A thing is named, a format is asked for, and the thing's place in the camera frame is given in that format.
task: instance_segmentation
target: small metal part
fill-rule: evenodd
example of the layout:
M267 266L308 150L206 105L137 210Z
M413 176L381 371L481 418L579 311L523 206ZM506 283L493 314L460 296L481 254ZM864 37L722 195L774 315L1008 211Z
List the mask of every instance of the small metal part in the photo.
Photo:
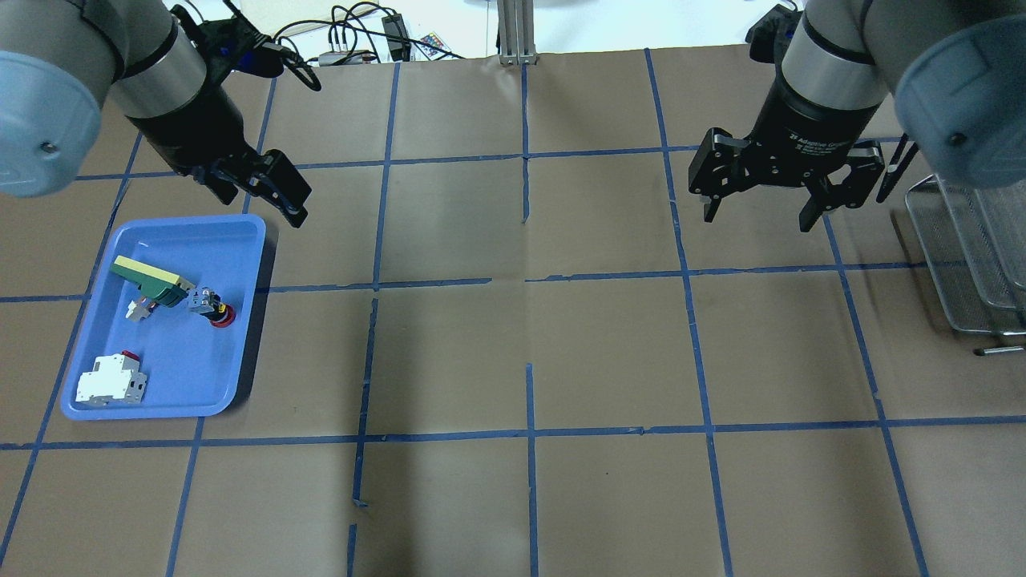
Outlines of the small metal part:
M535 64L535 0L499 0L499 62Z
M1005 354L1010 352L1023 352L1026 351L1026 346L1019 345L1014 347L991 347L987 349L973 349L973 354L977 356L991 356L995 354Z

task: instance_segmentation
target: white circuit breaker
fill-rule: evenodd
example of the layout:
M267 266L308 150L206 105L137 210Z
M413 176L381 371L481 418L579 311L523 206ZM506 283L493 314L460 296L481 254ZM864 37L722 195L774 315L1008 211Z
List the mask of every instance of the white circuit breaker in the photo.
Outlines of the white circuit breaker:
M146 375L139 367L139 357L128 351L97 356L92 371L78 378L75 400L97 407L112 401L142 402Z

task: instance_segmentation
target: electrical component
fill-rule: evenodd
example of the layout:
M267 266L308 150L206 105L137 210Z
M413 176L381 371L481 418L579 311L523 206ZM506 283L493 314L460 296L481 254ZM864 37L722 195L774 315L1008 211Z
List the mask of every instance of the electrical component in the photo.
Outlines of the electrical component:
M392 54L392 62L409 62L412 44L406 33L406 24L402 22L402 14L382 16L382 26L385 27L385 34L389 35L388 49Z
M235 309L221 301L221 297L204 286L196 288L189 297L189 312L205 317L214 329L224 329L235 320Z
M128 304L125 318L143 320L158 305L173 307L189 296L196 285L181 275L119 256L111 264L111 272L134 284L143 296Z
M110 402L143 401L147 376L140 372L140 357L129 351L97 356L92 371L78 378L75 400L103 407Z
M361 8L362 6L369 6L371 9L365 10L365 11L359 11L359 13L358 13L359 8ZM337 10L342 10L343 12L345 12L346 13L346 17L344 17L341 21L338 20L336 17L336 11ZM385 12L386 14L388 14L383 20L389 20L389 21L393 21L394 20L395 21L395 22L391 22L391 23L383 23L383 24L385 24L388 27L395 26L395 29L393 30L394 34L390 33L390 32L387 32L387 31L386 32L377 32L377 31L373 31L373 30L368 30L367 27L363 25L363 22L360 18L362 16L365 16L365 15L367 15L367 14L369 14L371 12L378 11L378 10L381 10L381 11ZM354 24L352 24L350 21L355 21L356 25L359 25L359 28L357 28L357 26L354 25ZM396 22L401 25L401 27L402 27L401 29L399 29L399 26L395 24ZM328 52L325 52L323 54L324 57L325 57L325 60L326 60L326 62L328 63L327 66L332 66L332 65L339 64L339 62L337 62L337 60L334 57L332 57L331 52L342 52L342 53L354 54L357 51L357 41L359 39L359 33L362 33L362 34L364 34L364 35L367 36L367 39L370 41L370 46L371 46L370 52L374 56L378 56L378 61L379 62L381 62L381 57L380 57L380 55L378 53L378 49L377 49L377 47L374 46L374 43L373 43L373 38L372 37L374 37L374 36L381 36L381 37L387 38L390 41L390 44L389 44L390 48L393 47L393 45L397 45L397 46L400 46L400 47L402 45L406 45L406 48L407 48L406 52L407 53L410 51L409 48L411 48L412 45L417 45L417 46L422 47L422 48L426 48L426 49L429 49L429 50L434 50L436 53L442 54L442 56L451 56L453 59L463 59L463 56L461 56L460 54L457 54L457 53L450 51L448 49L448 47L444 45L444 42L436 42L435 39L415 40L412 38L409 38L408 33L405 31L405 25L402 24L402 16L401 16L401 14L399 14L393 8L389 8L387 6L382 6L382 5L376 4L373 2L357 2L356 4L353 4L349 8L346 8L345 6L339 6L339 5L332 6L331 7L331 20L330 21L323 21L323 20L301 20L301 21L295 21L295 22L286 24L285 26L281 27L281 29L279 29L278 32L276 32L274 34L274 36L272 36L272 39L275 42L280 42L282 39L287 38L287 36L285 36L285 33L288 32L289 30L295 29L298 27L304 27L304 26L307 26L307 25L323 25L323 26L328 27L328 44L330 46L330 49L328 50ZM338 33L338 29L340 29L340 28L343 31L341 37L340 37L340 35ZM301 30L303 30L303 32L309 32L310 31L310 29L301 29ZM357 34L354 35L353 44L349 48L349 50L345 49L345 46L349 45L348 42L347 42L347 39L346 39L346 31L347 30L351 30L351 31L357 33ZM396 60L396 61L402 60L402 53L398 53L398 54L394 55L393 60ZM363 62L367 62L367 56L366 55L363 56ZM347 61L347 62L345 62L345 64L355 64L355 63L351 63L351 62Z

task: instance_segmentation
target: power adapter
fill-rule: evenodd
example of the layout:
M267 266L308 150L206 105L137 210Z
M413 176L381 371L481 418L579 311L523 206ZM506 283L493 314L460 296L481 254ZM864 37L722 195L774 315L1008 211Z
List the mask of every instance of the power adapter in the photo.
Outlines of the power adapter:
M406 32L406 25L402 22L402 14L382 16L382 26L385 27L385 34L402 39L388 39L388 49L392 53L392 62L409 62L409 53L413 45L407 40L409 34Z

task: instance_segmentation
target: black cable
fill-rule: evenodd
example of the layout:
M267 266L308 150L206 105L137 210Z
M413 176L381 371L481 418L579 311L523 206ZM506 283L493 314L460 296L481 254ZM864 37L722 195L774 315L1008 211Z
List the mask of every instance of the black cable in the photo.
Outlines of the black cable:
M294 51L294 52L295 52L297 54L299 54L299 53L300 53L300 47L295 45L295 42L294 42L294 41L293 41L293 40L292 40L291 38L289 38L289 37L287 37L287 36L285 36L285 37L282 37L282 38L279 38L279 39L278 39L278 43L279 43L279 44L281 44L281 41L282 41L282 40L288 40L288 43L292 45L292 50L293 50L293 51Z
M347 28L345 26L346 23L348 23L350 21L350 18L355 20L356 23L360 25L360 28L363 29L363 32L367 34L367 41L370 42L370 51L373 52L374 57L378 59L378 62L381 62L381 55L378 53L378 46L374 44L373 39L370 38L370 34L369 34L369 31L367 30L366 25L364 25L363 21L360 20L360 16L357 16L356 13L354 12L354 10L357 8L357 6L359 6L359 4L356 4L356 5L354 5L354 6L350 7L350 8L347 8L345 6L340 6L338 4L334 5L334 6L331 6L331 22L332 23L337 23L338 22L338 20L334 17L334 11L336 10L342 10L342 11L346 12L346 17L343 18L342 22L339 23L339 24L332 24L330 30L338 30L336 27L337 26L342 26L343 27L342 28L343 35L345 35L346 34L346 28ZM352 29L352 30L354 31L354 34L353 34L353 37L354 37L353 38L353 50L350 50L349 54L346 56L347 59L352 57L353 52L356 50L357 39L359 38L359 35L355 34L358 31L355 28Z
M203 17L203 12L199 11L199 8L196 7L196 4L192 3L192 0L186 0L186 4L192 6L192 9L196 11L196 14L199 16L200 21L206 22L206 18Z
M285 32L286 30L288 30L289 28L292 28L294 26L304 25L304 24L321 24L321 25L325 25L325 26L338 25L338 26L345 26L346 28L348 28L350 30L354 30L354 31L358 31L358 32L363 32L362 30L358 30L353 25L348 24L346 22L343 22L343 23L333 23L333 22L329 22L329 21L303 20L303 21L295 21L293 23L286 24L284 27L281 28L281 30L279 30L277 33L275 33L275 35L272 38L279 38L281 36L281 34L283 32ZM395 36L395 35L392 35L392 34L385 34L383 32L374 32L373 30L368 30L366 32L367 32L367 34L370 34L370 35L373 35L373 36L382 36L382 37L388 38L389 40L396 40L398 42L403 42L403 41L405 41L405 42L412 42L413 44L420 44L421 46L427 46L427 47L429 47L429 48L431 48L431 49L433 49L433 50L435 50L437 52L441 52L442 54L444 54L446 56L452 56L453 59L465 60L463 56L461 56L460 54L457 54L456 52L450 52L448 50L443 50L443 49L439 48L438 46L432 46L431 44L428 44L427 42L422 42L420 40L413 40L412 38L403 38L402 36Z
M350 6L349 9L353 10L355 12L356 9L359 8L360 6L370 6L371 8L373 8L373 10L370 10L369 12L367 12L367 14L372 14L377 10L381 10L381 11L385 12L386 14L392 15L392 16L395 16L395 15L399 14L399 12L397 12L395 8L391 8L389 6L382 6L381 4L378 4L378 3L374 3L374 2L366 2L366 1L357 2L356 4L353 4L352 6Z
M424 54L424 57L428 59L429 61L431 60L431 56L429 56L428 53L424 51L424 48L422 46L418 46L417 50L422 54Z
M357 38L353 38L353 45L356 45ZM331 50L341 52L343 46L349 46L349 39L346 37L346 29L342 29L342 39L339 39L339 29L330 27L327 29L327 45Z

